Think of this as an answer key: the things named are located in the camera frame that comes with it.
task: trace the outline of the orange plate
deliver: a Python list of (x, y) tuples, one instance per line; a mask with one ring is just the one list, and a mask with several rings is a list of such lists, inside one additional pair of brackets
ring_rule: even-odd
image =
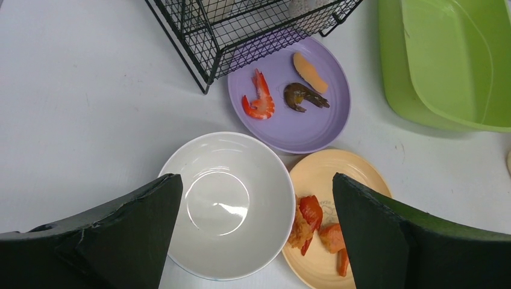
[[(332, 196), (332, 179), (335, 173), (344, 173), (373, 190), (392, 197), (387, 184), (378, 171), (358, 155), (339, 149), (327, 149), (311, 154), (301, 160), (290, 172), (298, 197), (316, 195), (323, 207), (323, 225), (339, 223)], [(282, 250), (289, 267), (310, 288), (353, 289), (355, 282), (348, 268), (346, 277), (337, 274), (337, 255), (325, 249), (318, 233), (305, 256), (299, 249), (287, 244)]]

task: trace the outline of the wire mesh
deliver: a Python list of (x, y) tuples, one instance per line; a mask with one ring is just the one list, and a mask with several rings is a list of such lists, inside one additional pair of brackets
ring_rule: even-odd
[(154, 0), (208, 85), (342, 23), (362, 0), (330, 1), (303, 11), (297, 0)]

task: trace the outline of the white table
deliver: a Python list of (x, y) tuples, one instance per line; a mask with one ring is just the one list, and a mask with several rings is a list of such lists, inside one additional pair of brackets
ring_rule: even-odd
[[(333, 143), (371, 162), (396, 199), (439, 217), (511, 234), (511, 135), (415, 125), (387, 105), (377, 2), (365, 0), (321, 40), (339, 59), (353, 106)], [(156, 178), (181, 145), (248, 133), (226, 79), (207, 96), (143, 0), (6, 0), (0, 8), (0, 232), (28, 231)], [(285, 163), (298, 156), (282, 155)], [(161, 288), (306, 288), (279, 256), (232, 282), (167, 259)]]

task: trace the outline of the purple plate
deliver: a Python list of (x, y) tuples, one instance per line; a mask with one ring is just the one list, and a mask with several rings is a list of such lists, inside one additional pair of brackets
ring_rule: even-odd
[[(242, 59), (247, 52), (256, 54), (257, 51), (252, 50), (262, 49), (260, 43), (268, 43), (270, 37), (274, 36), (262, 37), (250, 43), (249, 48), (244, 46), (236, 51), (231, 67), (238, 66), (236, 60)], [(316, 67), (318, 74), (327, 82), (328, 91), (323, 97), (328, 99), (330, 108), (318, 108), (303, 101), (300, 106), (307, 111), (299, 113), (286, 105), (283, 93), (289, 83), (300, 82), (310, 88), (293, 65), (293, 54), (297, 51)], [(256, 68), (265, 76), (275, 102), (275, 113), (267, 120), (247, 116), (241, 103), (243, 95), (250, 102), (257, 99), (251, 80)], [(248, 130), (267, 145), (293, 154), (308, 154), (327, 147), (340, 134), (350, 113), (350, 89), (339, 62), (325, 46), (311, 37), (229, 73), (228, 86), (234, 110)]]

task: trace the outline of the green plastic container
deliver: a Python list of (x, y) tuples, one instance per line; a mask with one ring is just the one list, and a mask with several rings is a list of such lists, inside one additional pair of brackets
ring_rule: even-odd
[(511, 132), (507, 0), (379, 0), (387, 101), (405, 119)]

